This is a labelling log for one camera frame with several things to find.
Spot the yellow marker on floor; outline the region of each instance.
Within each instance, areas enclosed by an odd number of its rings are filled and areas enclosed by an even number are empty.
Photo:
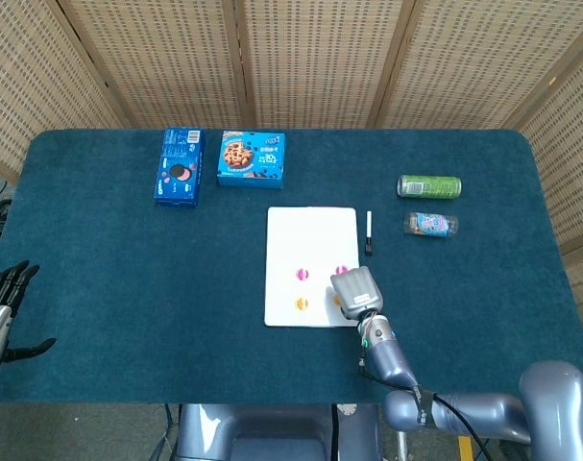
[[[470,437],[458,437],[460,444],[460,460],[473,461],[473,444]]]

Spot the table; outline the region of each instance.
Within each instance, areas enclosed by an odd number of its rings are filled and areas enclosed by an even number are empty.
[[[263,324],[269,206],[352,206],[360,256],[424,387],[517,392],[542,359],[583,372],[583,332],[530,147],[506,130],[289,130],[283,190],[216,183],[206,132],[197,208],[155,206],[163,131],[66,130],[32,143],[0,243],[0,269],[38,263],[0,400],[379,401],[357,376],[352,328]],[[403,200],[400,174],[462,179],[459,199]],[[406,211],[454,214],[451,239],[402,233]]]

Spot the can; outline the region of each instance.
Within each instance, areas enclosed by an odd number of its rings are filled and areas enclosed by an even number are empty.
[[[418,199],[456,199],[462,192],[462,181],[453,176],[402,175],[397,186],[400,197]]]

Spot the oreo box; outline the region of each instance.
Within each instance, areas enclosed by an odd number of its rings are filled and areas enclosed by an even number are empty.
[[[165,130],[155,184],[157,204],[197,206],[205,145],[204,131],[199,128]]]
[[[281,189],[283,163],[283,133],[223,132],[218,183]]]

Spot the yellow dot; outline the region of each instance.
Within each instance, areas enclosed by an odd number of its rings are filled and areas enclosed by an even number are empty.
[[[304,298],[298,298],[295,301],[295,306],[297,307],[298,310],[307,310],[308,309],[308,300],[305,300]]]

